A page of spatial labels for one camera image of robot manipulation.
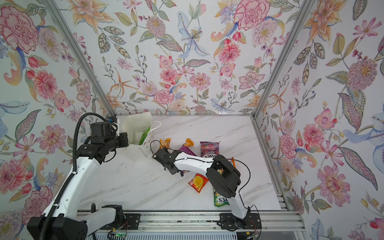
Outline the white paper gift bag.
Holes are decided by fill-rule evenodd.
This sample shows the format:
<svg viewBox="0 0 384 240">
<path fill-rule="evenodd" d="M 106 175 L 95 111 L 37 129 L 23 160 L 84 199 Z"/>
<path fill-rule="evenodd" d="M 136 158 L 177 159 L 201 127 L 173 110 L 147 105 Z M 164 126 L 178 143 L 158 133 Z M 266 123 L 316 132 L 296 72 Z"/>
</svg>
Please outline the white paper gift bag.
<svg viewBox="0 0 384 240">
<path fill-rule="evenodd" d="M 130 160 L 151 160 L 154 144 L 154 132 L 161 126 L 159 121 L 153 119 L 150 112 L 130 115 L 124 118 L 122 122 L 122 132 L 128 134 L 129 146 L 123 150 L 124 156 Z M 140 138 L 145 129 L 151 128 L 144 143 L 139 145 Z"/>
</svg>

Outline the purple snack bag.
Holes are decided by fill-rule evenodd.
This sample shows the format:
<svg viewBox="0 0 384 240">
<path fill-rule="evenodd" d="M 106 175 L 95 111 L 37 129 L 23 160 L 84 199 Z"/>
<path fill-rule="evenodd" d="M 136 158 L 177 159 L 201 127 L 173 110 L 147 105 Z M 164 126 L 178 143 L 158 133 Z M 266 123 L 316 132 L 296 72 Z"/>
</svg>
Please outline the purple snack bag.
<svg viewBox="0 0 384 240">
<path fill-rule="evenodd" d="M 179 151 L 183 152 L 183 153 L 186 153 L 188 155 L 191 155 L 191 156 L 197 156 L 193 151 L 191 151 L 188 147 L 186 146 L 182 146 Z"/>
</svg>

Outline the green Lays chips bag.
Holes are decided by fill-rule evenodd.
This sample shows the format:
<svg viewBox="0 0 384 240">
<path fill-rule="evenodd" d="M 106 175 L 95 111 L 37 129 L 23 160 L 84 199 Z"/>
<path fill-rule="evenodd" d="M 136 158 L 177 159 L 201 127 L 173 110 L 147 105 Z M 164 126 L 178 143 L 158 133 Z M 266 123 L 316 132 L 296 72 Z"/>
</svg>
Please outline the green Lays chips bag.
<svg viewBox="0 0 384 240">
<path fill-rule="evenodd" d="M 148 127 L 147 129 L 144 130 L 141 138 L 140 138 L 140 141 L 139 141 L 139 145 L 142 145 L 144 143 L 144 141 L 146 140 L 147 136 L 148 136 L 148 133 L 150 132 L 151 128 Z"/>
</svg>

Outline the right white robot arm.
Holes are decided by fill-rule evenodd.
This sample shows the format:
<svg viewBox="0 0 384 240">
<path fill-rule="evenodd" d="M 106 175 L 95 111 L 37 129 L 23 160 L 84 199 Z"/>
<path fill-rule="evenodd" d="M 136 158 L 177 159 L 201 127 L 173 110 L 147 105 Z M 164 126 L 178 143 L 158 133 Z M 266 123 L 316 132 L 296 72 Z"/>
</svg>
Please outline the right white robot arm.
<svg viewBox="0 0 384 240">
<path fill-rule="evenodd" d="M 241 173 L 230 159 L 222 155 L 214 158 L 196 157 L 177 150 L 170 152 L 168 148 L 157 150 L 153 159 L 172 175 L 190 171 L 208 178 L 213 188 L 227 198 L 235 218 L 243 220 L 250 212 L 241 196 Z"/>
</svg>

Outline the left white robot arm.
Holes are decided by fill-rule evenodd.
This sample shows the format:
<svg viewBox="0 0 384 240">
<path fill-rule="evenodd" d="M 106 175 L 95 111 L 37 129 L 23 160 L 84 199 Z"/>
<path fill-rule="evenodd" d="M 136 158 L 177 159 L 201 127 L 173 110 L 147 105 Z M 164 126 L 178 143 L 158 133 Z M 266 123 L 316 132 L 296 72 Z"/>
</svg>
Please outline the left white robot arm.
<svg viewBox="0 0 384 240">
<path fill-rule="evenodd" d="M 127 133 L 119 132 L 118 123 L 92 124 L 90 141 L 77 149 L 71 173 L 54 201 L 41 216 L 32 217 L 27 224 L 33 239 L 85 240 L 103 227 L 122 227 L 126 217 L 120 205 L 103 206 L 82 220 L 77 219 L 77 215 L 84 192 L 106 156 L 127 146 Z"/>
</svg>

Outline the green Foxs candy bag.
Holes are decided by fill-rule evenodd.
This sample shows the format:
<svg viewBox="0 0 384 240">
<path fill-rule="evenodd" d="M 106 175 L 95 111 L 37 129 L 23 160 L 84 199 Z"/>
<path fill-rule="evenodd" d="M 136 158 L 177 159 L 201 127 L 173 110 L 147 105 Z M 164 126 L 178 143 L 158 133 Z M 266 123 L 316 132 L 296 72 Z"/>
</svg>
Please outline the green Foxs candy bag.
<svg viewBox="0 0 384 240">
<path fill-rule="evenodd" d="M 215 189 L 213 189 L 214 194 L 214 206 L 215 207 L 223 207 L 223 206 L 229 206 L 230 203 L 228 202 L 227 198 L 220 195 Z"/>
</svg>

